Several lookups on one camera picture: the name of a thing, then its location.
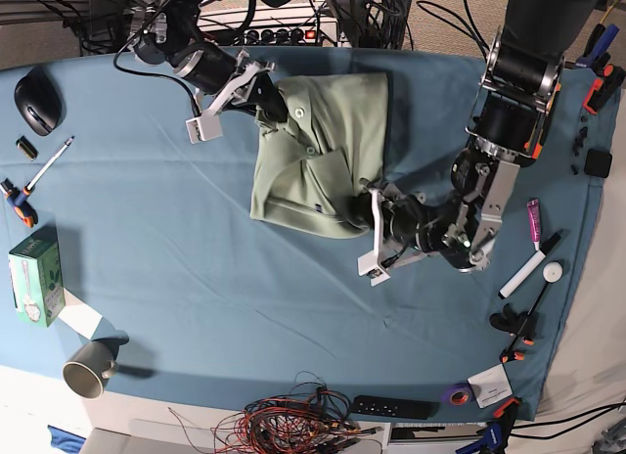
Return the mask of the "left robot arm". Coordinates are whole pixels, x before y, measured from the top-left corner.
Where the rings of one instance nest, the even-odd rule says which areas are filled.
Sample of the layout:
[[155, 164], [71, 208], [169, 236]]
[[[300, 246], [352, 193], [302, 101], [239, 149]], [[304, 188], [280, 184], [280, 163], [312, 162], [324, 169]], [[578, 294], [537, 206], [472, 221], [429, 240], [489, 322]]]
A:
[[599, 0], [508, 0], [451, 168], [448, 200], [428, 205], [392, 183], [365, 182], [360, 213], [374, 244], [358, 273], [377, 285], [393, 268], [440, 255], [462, 272], [488, 266], [519, 171], [538, 158], [565, 67], [564, 53]]

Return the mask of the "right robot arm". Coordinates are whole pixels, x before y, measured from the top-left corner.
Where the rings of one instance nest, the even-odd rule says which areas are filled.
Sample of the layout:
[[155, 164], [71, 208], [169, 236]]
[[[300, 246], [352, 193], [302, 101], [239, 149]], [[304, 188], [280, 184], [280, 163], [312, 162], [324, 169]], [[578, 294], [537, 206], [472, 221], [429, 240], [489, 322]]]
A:
[[[262, 113], [271, 121], [286, 121], [287, 104], [270, 78], [273, 67], [252, 60], [244, 51], [236, 56], [225, 52], [199, 28], [201, 6], [214, 1], [164, 0], [115, 54], [113, 67], [180, 86], [190, 100], [190, 128], [201, 127], [204, 116], [224, 111]], [[119, 59], [126, 50], [147, 65], [170, 65], [173, 74], [122, 67]]]

